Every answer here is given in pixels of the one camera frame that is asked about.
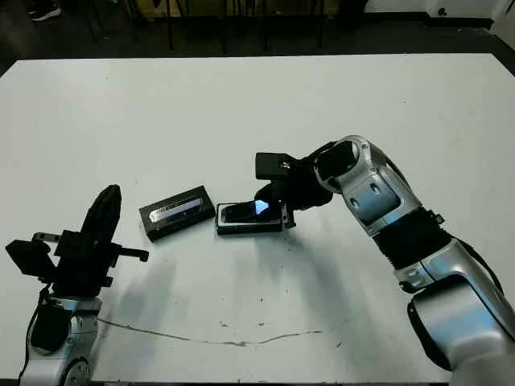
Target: open phone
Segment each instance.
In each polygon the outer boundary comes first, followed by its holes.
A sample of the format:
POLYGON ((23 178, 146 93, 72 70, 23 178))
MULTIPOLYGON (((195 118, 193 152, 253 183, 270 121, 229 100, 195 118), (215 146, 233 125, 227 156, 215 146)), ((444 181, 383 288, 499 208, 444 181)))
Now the open phone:
POLYGON ((295 226, 293 212, 284 203, 260 199, 244 203, 220 203, 216 208, 219 235, 281 232, 295 226))

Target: black box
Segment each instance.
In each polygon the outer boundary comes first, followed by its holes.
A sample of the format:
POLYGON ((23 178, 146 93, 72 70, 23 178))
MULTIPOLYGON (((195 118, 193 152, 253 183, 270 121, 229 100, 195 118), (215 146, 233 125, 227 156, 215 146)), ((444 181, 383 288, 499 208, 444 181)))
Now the black box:
POLYGON ((139 209, 150 241, 187 228, 215 215, 204 187, 196 187, 139 209))

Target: dark floor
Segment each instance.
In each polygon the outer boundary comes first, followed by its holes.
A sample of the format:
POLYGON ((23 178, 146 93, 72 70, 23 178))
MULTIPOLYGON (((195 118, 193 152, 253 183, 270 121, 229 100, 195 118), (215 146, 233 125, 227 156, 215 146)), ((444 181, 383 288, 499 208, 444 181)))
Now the dark floor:
POLYGON ((268 18, 266 23, 251 18, 176 18, 171 51, 165 20, 135 25, 121 3, 96 0, 102 30, 85 6, 88 1, 61 0, 61 17, 33 23, 23 0, 0 0, 0 75, 21 59, 405 52, 491 52, 515 74, 515 52, 487 29, 428 27, 416 14, 412 20, 365 18, 352 30, 334 20, 322 23, 308 17, 268 18))

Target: white table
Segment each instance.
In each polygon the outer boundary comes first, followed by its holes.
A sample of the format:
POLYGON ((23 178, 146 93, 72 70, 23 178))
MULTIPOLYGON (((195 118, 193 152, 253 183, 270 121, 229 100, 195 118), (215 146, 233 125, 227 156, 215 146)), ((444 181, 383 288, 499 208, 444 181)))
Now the white table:
MULTIPOLYGON (((445 381, 340 197, 283 234, 224 239, 205 221, 156 244, 138 208, 200 184, 214 203, 250 199, 257 151, 358 133, 515 302, 514 104, 491 55, 18 62, 0 79, 0 244, 77 230, 121 186, 114 240, 150 260, 119 261, 100 317, 158 334, 101 323, 95 380, 445 381)), ((40 284, 6 253, 0 275, 0 378, 14 378, 40 284)))

